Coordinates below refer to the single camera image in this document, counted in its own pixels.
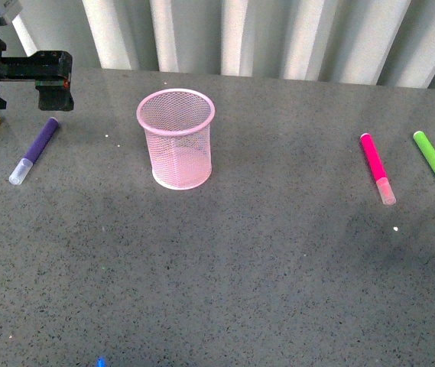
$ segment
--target cup rim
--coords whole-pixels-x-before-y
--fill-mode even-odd
[[[146,123],[144,121],[144,119],[141,117],[141,110],[144,107],[144,105],[146,104],[146,102],[148,102],[149,100],[153,99],[154,97],[160,96],[161,94],[166,94],[166,93],[175,93],[175,92],[185,92],[185,93],[191,93],[194,94],[195,96],[199,96],[200,98],[202,98],[203,100],[205,100],[207,102],[207,104],[210,107],[210,114],[209,116],[205,119],[205,121],[203,121],[202,123],[198,124],[197,126],[194,126],[193,128],[187,128],[185,130],[163,130],[160,128],[155,128],[153,126],[150,126],[148,123]],[[144,130],[152,132],[153,134],[156,135],[162,135],[162,136],[185,136],[185,135],[190,135],[190,134],[194,134],[196,132],[199,132],[200,130],[202,130],[203,128],[205,128],[214,118],[214,115],[216,114],[216,107],[214,106],[212,100],[207,97],[205,94],[197,92],[196,90],[192,90],[192,89],[184,89],[184,88],[169,88],[169,89],[162,89],[159,90],[155,93],[150,94],[149,96],[147,96],[146,98],[144,98],[138,106],[137,112],[136,112],[136,116],[137,119],[139,121],[139,125],[141,125]]]

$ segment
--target pink marker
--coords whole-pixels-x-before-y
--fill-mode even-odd
[[[372,137],[368,132],[360,136],[360,141],[362,143],[363,150],[368,159],[368,164],[370,164],[370,169],[372,170],[373,178],[377,183],[378,192],[382,198],[382,202],[385,205],[394,205],[395,196],[392,192],[390,183],[388,182],[387,174],[385,174],[384,166],[378,156],[375,144],[373,144]]]

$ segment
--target white curtain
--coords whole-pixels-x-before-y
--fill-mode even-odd
[[[435,88],[435,0],[21,0],[7,56]]]

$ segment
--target table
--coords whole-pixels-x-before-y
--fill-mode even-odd
[[[184,192],[155,183],[135,118],[173,87],[216,105],[213,173]],[[0,365],[435,365],[435,176],[412,140],[435,146],[435,90],[78,69],[73,112],[32,83],[0,96]]]

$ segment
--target blue marker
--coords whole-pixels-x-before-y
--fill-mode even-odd
[[[54,117],[47,120],[46,125],[42,128],[41,132],[32,143],[32,146],[28,149],[15,170],[11,173],[10,178],[8,178],[10,184],[20,185],[24,181],[25,176],[27,176],[28,171],[31,170],[32,166],[41,155],[52,137],[52,134],[56,131],[57,126],[59,126],[59,124]]]

